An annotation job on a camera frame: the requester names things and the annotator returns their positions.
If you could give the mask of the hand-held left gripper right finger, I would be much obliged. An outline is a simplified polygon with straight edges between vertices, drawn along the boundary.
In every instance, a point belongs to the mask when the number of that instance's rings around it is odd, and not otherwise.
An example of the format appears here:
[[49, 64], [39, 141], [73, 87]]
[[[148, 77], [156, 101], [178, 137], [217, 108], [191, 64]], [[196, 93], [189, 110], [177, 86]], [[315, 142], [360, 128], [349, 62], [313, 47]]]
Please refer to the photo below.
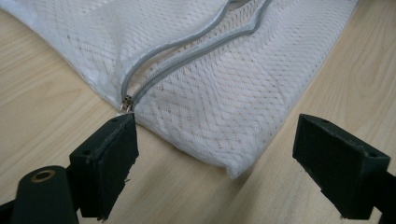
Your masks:
[[390, 218], [390, 156], [326, 119], [299, 116], [292, 157], [342, 217]]

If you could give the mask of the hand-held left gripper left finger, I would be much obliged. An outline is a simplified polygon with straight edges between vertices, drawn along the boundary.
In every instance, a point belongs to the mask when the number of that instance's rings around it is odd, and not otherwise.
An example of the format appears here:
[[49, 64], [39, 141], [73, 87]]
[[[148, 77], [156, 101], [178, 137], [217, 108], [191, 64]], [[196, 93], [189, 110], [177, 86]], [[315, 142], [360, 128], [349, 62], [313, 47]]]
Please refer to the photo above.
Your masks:
[[70, 154], [68, 174], [84, 217], [108, 219], [138, 156], [132, 113], [108, 120]]

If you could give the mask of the white cloth garment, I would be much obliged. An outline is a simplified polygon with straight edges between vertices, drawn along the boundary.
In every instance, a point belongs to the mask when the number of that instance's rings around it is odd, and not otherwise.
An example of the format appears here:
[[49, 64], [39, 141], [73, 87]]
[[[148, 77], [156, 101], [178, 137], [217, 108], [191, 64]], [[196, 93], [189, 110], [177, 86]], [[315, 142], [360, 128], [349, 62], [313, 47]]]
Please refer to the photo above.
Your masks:
[[244, 173], [358, 0], [0, 0], [116, 108], [194, 158]]

